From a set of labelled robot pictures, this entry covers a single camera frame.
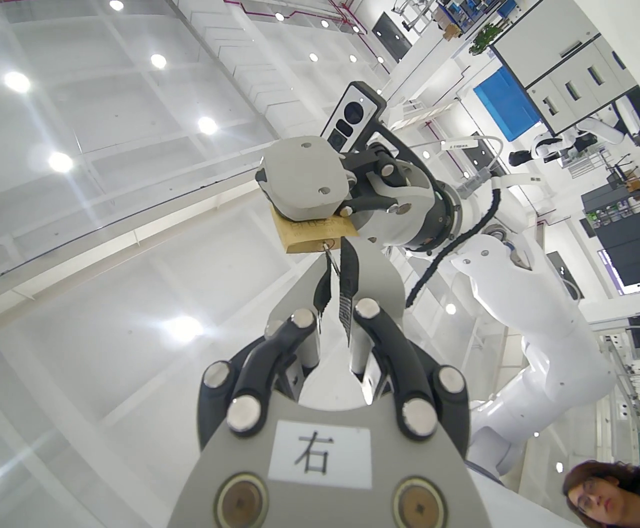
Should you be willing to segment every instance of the sticker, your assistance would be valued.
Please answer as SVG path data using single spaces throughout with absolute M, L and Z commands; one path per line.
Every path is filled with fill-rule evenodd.
M 371 432 L 279 420 L 271 451 L 274 481 L 370 490 Z

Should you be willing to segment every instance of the blue panel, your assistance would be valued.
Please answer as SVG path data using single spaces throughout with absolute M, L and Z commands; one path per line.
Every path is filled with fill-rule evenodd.
M 508 141 L 540 121 L 538 111 L 505 67 L 476 86 L 474 92 Z

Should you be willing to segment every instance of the person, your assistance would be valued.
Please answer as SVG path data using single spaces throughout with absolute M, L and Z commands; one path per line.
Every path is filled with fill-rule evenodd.
M 640 467 L 587 460 L 564 478 L 567 506 L 588 528 L 640 528 Z

